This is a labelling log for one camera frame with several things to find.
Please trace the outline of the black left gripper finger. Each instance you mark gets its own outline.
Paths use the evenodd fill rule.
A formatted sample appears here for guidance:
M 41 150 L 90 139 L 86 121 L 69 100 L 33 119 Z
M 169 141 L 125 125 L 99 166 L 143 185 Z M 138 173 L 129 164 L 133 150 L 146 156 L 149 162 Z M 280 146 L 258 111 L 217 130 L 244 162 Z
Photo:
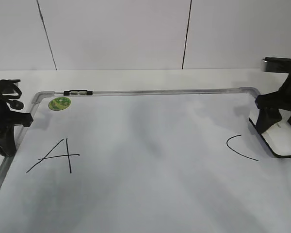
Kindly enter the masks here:
M 33 117 L 30 113 L 10 112 L 7 117 L 7 123 L 11 125 L 30 127 L 33 123 Z
M 0 155 L 15 156 L 15 154 L 14 126 L 0 129 Z

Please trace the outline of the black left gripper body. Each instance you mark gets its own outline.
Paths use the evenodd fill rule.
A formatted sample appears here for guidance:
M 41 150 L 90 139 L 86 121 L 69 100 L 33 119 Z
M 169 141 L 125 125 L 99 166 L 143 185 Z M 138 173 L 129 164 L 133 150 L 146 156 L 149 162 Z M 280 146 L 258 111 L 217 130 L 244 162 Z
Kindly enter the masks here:
M 9 115 L 10 108 L 21 110 L 19 82 L 20 79 L 0 80 L 0 129 L 6 127 L 4 118 Z

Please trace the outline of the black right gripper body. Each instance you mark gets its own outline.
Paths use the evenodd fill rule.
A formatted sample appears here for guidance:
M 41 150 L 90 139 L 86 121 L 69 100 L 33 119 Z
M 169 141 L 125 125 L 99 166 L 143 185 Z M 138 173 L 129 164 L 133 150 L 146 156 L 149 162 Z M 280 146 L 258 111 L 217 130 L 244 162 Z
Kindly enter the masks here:
M 258 109 L 274 108 L 291 112 L 291 73 L 276 92 L 258 95 L 255 104 Z

